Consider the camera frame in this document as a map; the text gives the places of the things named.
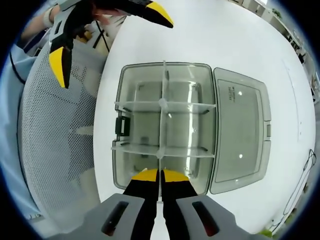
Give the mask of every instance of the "light blue sleeve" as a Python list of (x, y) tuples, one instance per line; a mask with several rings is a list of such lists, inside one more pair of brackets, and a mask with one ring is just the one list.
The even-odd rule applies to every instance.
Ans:
[[(26, 80), (35, 57), (30, 57), (14, 45), (13, 63), (21, 78)], [(0, 166), (9, 192), (26, 218), (40, 214), (24, 180), (19, 159), (17, 126), (24, 85), (16, 77), (8, 57), (0, 76)]]

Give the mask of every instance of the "clear plastic container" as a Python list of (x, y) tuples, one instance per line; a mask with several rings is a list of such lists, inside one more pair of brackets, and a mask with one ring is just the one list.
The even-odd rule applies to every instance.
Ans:
[(212, 172), (216, 103), (211, 68), (163, 62), (126, 66), (116, 110), (130, 118), (113, 147), (115, 185), (125, 188), (144, 168), (185, 174), (198, 194)]

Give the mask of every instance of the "black cable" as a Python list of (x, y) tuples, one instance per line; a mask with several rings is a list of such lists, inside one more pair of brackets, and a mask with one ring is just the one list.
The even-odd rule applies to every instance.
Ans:
[(108, 44), (107, 44), (106, 38), (105, 38), (105, 36), (104, 36), (104, 32), (101, 30), (100, 25), (99, 25), (99, 23), (98, 23), (98, 21), (97, 21), (97, 20), (95, 20), (95, 23), (96, 23), (96, 26), (97, 26), (97, 27), (98, 27), (98, 29), (99, 29), (100, 34), (102, 35), (102, 38), (103, 38), (104, 44), (105, 44), (105, 46), (106, 46), (106, 49), (108, 49), (108, 53), (109, 53), (109, 52), (110, 52), (110, 49), (109, 49), (109, 47), (108, 47)]
[[(307, 173), (304, 175), (305, 170), (306, 170), (306, 168), (307, 168), (307, 165), (308, 165), (310, 159), (311, 159), (311, 161), (312, 161), (311, 167), (308, 169)], [(279, 221), (279, 223), (273, 224), (273, 225), (271, 225), (271, 226), (269, 227), (269, 230), (270, 230), (270, 228), (275, 227), (275, 228), (272, 230), (272, 233), (274, 233), (274, 231), (279, 227), (279, 225), (282, 223), (282, 221), (284, 220), (284, 218), (285, 218), (288, 214), (290, 214), (289, 212), (285, 212), (285, 211), (286, 211), (286, 208), (287, 208), (289, 202), (291, 201), (292, 196), (293, 196), (294, 193), (296, 192), (296, 190), (297, 190), (297, 188), (298, 188), (298, 186), (299, 186), (299, 183), (301, 182), (302, 176), (304, 175), (304, 178), (303, 178), (303, 180), (302, 180), (302, 183), (303, 183), (303, 182), (305, 181), (305, 179), (306, 179), (306, 176), (309, 176), (309, 172), (310, 172), (310, 170), (313, 168), (313, 166), (316, 164), (316, 162), (317, 162), (317, 156), (316, 156), (315, 152), (314, 152), (312, 149), (310, 149), (310, 150), (309, 150), (308, 159), (306, 160), (306, 162), (305, 162), (305, 164), (304, 164), (303, 171), (302, 171), (302, 174), (301, 174), (301, 176), (300, 176), (300, 178), (299, 178), (299, 181), (298, 181), (298, 183), (296, 184), (296, 186), (295, 186), (295, 188), (294, 188), (294, 191), (292, 192), (291, 196), (289, 197), (288, 202), (286, 203), (286, 205), (285, 205), (285, 207), (284, 207), (284, 210), (283, 210), (283, 212), (282, 212), (282, 218), (281, 218), (281, 220)], [(297, 191), (297, 194), (295, 195), (292, 204), (296, 201), (297, 196), (298, 196), (298, 192), (299, 192), (299, 191)]]
[(23, 85), (26, 84), (26, 81), (22, 79), (22, 77), (19, 75), (17, 69), (16, 69), (16, 66), (14, 64), (14, 60), (12, 59), (12, 54), (11, 52), (9, 52), (9, 56), (10, 56), (10, 62), (11, 62), (11, 65), (12, 65), (12, 69), (13, 69), (13, 72), (15, 74), (15, 76), (19, 79), (20, 83), (22, 83)]

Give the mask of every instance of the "hand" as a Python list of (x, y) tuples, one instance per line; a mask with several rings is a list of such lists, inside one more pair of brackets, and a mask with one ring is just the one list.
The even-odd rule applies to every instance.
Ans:
[(119, 12), (116, 9), (113, 10), (103, 10), (96, 8), (95, 5), (93, 5), (92, 15), (95, 18), (95, 20), (100, 21), (103, 25), (109, 25), (109, 20), (104, 15), (112, 15), (112, 16), (124, 16), (123, 13)]
[[(55, 16), (59, 13), (59, 11), (60, 11), (59, 5), (54, 6), (53, 9), (51, 10), (49, 19), (52, 23), (54, 22)], [(103, 9), (98, 9), (95, 5), (93, 5), (93, 9), (92, 9), (93, 18), (95, 20), (100, 21), (103, 25), (110, 24), (108, 18), (105, 17), (104, 15), (123, 16), (124, 14), (119, 12), (116, 9), (103, 10)]]

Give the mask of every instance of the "black clip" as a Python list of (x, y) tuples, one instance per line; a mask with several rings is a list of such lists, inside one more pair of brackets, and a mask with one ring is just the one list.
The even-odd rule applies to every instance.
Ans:
[(130, 117), (118, 116), (115, 120), (115, 134), (121, 137), (130, 135)]

